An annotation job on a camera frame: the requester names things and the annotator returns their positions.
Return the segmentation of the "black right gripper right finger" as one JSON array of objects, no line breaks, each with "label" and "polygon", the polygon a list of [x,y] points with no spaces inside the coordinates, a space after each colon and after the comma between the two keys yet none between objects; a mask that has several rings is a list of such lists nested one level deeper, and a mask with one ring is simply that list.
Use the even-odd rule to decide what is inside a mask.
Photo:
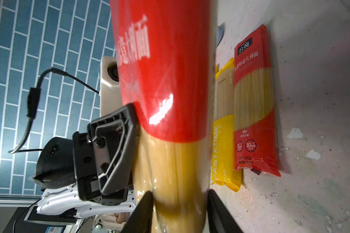
[{"label": "black right gripper right finger", "polygon": [[208,191],[207,214],[210,233],[243,233],[213,189]]}]

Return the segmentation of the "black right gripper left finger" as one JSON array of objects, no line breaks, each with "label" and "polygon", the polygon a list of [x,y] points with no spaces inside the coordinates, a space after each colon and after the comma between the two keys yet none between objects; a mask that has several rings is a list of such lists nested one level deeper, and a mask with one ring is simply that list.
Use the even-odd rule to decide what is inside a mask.
[{"label": "black right gripper left finger", "polygon": [[146,191],[121,233],[151,233],[153,208],[153,194]]}]

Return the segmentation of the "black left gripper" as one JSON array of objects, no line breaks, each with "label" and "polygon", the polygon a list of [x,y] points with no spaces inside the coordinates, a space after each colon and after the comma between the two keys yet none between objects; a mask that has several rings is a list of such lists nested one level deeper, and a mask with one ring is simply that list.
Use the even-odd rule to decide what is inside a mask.
[{"label": "black left gripper", "polygon": [[32,180],[44,189],[75,184],[82,201],[120,205],[127,201],[138,130],[135,106],[129,103],[93,120],[88,134],[54,137],[41,151]]}]

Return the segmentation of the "red spaghetti bag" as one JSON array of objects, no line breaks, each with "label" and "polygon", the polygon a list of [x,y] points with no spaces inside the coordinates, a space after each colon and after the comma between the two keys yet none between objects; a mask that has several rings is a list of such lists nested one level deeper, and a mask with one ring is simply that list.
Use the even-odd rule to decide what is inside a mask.
[{"label": "red spaghetti bag", "polygon": [[111,1],[122,101],[139,121],[137,203],[155,233],[204,230],[212,156],[216,1]]},{"label": "red spaghetti bag", "polygon": [[234,168],[280,177],[270,36],[265,25],[234,50]]}]

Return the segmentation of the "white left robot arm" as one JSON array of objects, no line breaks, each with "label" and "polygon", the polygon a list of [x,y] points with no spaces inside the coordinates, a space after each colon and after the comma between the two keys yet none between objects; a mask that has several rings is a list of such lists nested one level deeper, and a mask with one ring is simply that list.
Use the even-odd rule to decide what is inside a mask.
[{"label": "white left robot arm", "polygon": [[84,133],[54,137],[42,149],[33,181],[44,192],[25,221],[62,226],[134,211],[131,168],[139,123],[134,105],[122,103],[115,57],[101,59],[99,95],[100,116]]}]

